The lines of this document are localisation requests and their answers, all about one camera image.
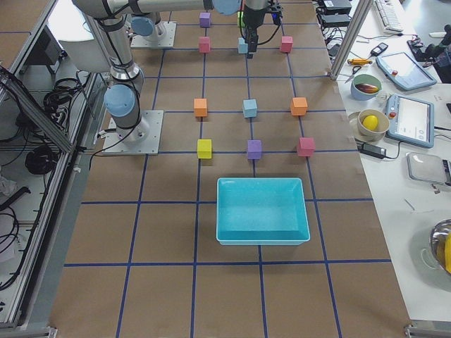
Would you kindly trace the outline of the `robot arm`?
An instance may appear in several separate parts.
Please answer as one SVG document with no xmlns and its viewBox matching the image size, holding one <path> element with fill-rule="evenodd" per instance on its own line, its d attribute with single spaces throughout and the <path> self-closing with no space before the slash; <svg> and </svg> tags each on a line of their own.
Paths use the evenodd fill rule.
<svg viewBox="0 0 451 338">
<path fill-rule="evenodd" d="M 243 42 L 247 45 L 247 57 L 252 58 L 257 52 L 257 47 L 269 43 L 277 34 L 282 23 L 282 7 L 277 1 L 203 1 L 200 5 L 206 11 L 215 10 L 222 15 L 239 14 L 238 27 Z M 160 10 L 152 7 L 144 9 L 144 3 L 131 1 L 133 11 L 131 18 L 132 31 L 143 37 L 150 37 L 157 32 L 161 18 Z M 273 34 L 261 41 L 258 28 L 264 24 L 265 15 L 271 15 L 276 26 Z"/>
<path fill-rule="evenodd" d="M 125 28 L 125 15 L 146 18 L 162 11 L 216 10 L 231 15 L 240 9 L 239 1 L 74 1 L 73 4 L 99 29 L 111 64 L 113 85 L 106 90 L 104 106 L 116 132 L 105 139 L 104 153 L 117 155 L 156 155 L 159 151 L 162 110 L 140 108 L 144 73 L 134 62 Z"/>
</svg>

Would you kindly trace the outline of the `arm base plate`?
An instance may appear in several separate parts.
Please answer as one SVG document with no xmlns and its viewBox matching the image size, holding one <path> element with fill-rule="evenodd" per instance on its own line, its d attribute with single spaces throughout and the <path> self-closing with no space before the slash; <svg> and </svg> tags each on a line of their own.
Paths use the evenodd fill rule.
<svg viewBox="0 0 451 338">
<path fill-rule="evenodd" d="M 151 20 L 135 20 L 131 23 L 133 37 L 132 49 L 167 49 L 173 48 L 176 22 L 160 21 L 154 24 Z"/>
<path fill-rule="evenodd" d="M 109 156 L 157 155 L 163 125 L 163 110 L 141 110 L 141 122 L 128 135 L 129 130 L 116 127 L 116 121 L 110 118 L 109 128 L 116 128 L 104 139 L 103 154 Z"/>
</svg>

